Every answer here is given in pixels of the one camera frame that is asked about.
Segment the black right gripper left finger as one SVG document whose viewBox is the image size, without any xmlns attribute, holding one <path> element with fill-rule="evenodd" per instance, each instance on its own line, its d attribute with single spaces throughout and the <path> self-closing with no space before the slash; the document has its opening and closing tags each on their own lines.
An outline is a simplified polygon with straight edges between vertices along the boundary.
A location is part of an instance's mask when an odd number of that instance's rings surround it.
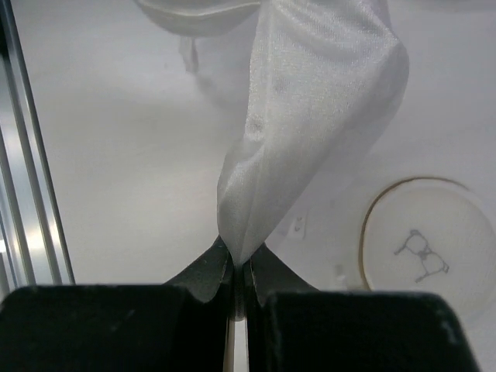
<svg viewBox="0 0 496 372">
<path fill-rule="evenodd" d="M 163 284 L 20 288 L 1 304 L 1 369 L 231 371 L 233 274 L 217 239 Z"/>
</svg>

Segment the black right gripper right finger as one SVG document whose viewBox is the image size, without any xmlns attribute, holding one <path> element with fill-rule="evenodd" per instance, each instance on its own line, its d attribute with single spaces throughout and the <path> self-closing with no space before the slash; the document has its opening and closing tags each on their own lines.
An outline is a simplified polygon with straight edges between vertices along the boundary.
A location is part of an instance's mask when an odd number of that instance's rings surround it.
<svg viewBox="0 0 496 372">
<path fill-rule="evenodd" d="M 418 292 L 320 291 L 267 247 L 243 265 L 251 371 L 476 371 L 454 311 Z"/>
</svg>

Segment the white mesh laundry bag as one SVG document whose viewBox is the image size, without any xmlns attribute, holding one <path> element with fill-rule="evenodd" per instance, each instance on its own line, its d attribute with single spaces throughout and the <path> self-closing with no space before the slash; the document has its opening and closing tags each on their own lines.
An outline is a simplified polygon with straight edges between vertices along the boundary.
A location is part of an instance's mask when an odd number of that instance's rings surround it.
<svg viewBox="0 0 496 372">
<path fill-rule="evenodd" d="M 495 214 L 460 183 L 414 177 L 352 195 L 328 227 L 350 287 L 434 293 L 470 321 L 495 307 Z"/>
</svg>

